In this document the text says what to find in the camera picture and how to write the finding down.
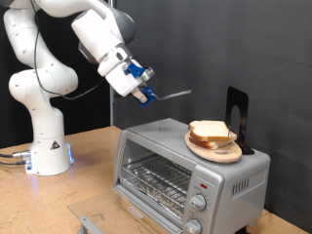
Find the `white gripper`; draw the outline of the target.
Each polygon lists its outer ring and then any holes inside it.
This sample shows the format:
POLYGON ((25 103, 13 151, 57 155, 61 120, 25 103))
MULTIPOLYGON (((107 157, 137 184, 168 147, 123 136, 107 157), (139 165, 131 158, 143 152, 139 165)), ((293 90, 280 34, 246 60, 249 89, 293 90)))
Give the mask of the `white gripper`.
POLYGON ((126 59, 118 64, 105 75, 107 82, 120 96, 125 97, 132 94, 141 103, 146 103, 148 98, 138 88, 143 82, 142 76, 146 71, 134 59, 126 59))

